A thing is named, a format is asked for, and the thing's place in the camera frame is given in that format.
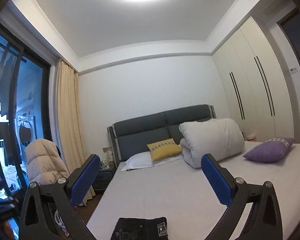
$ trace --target wardrobe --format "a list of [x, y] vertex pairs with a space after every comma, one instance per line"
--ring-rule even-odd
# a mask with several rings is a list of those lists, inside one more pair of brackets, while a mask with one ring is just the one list
[[293, 137], [288, 88], [280, 64], [250, 17], [214, 54], [228, 109], [245, 138]]

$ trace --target clothes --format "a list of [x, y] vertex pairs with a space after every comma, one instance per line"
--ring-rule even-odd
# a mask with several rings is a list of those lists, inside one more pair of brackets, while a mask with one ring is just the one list
[[53, 184], [59, 178], [69, 177], [69, 171], [58, 154], [57, 146], [46, 139], [37, 139], [25, 149], [29, 183]]
[[168, 240], [167, 219], [119, 218], [111, 240]]

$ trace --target wooden floor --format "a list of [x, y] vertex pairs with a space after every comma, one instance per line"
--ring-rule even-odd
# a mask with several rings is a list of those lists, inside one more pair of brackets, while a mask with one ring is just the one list
[[102, 197], [102, 194], [97, 194], [94, 196], [91, 200], [87, 201], [87, 206], [77, 206], [76, 211], [80, 215], [81, 219], [85, 224], [88, 223], [92, 213], [96, 209], [100, 199]]

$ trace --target white bed sheet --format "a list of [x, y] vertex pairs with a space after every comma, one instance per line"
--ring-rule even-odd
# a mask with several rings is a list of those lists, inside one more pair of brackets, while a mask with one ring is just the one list
[[[245, 152], [259, 143], [246, 142]], [[300, 222], [300, 144], [277, 163], [254, 163], [243, 154], [220, 162], [247, 183], [273, 182], [282, 217], [283, 239]], [[120, 217], [167, 218], [171, 240], [205, 239], [226, 207], [221, 205], [201, 169], [176, 160], [164, 165], [121, 171], [121, 163], [87, 226], [98, 240], [111, 238]], [[239, 236], [250, 211], [248, 204], [231, 239]]]

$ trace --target bolt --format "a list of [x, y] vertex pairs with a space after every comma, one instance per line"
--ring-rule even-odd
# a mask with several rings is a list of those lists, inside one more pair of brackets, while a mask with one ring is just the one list
[[267, 186], [267, 187], [273, 187], [272, 183], [269, 182], [269, 181], [266, 181], [266, 186]]
[[240, 177], [237, 177], [237, 178], [235, 178], [235, 182], [238, 183], [238, 184], [243, 184], [244, 183], [244, 179], [240, 178]]
[[60, 178], [60, 179], [58, 179], [58, 183], [59, 184], [64, 184], [66, 181], [67, 181], [66, 178]]
[[30, 188], [34, 188], [34, 187], [36, 187], [36, 186], [37, 186], [37, 183], [36, 183], [36, 182], [31, 182], [30, 185], [29, 185]]

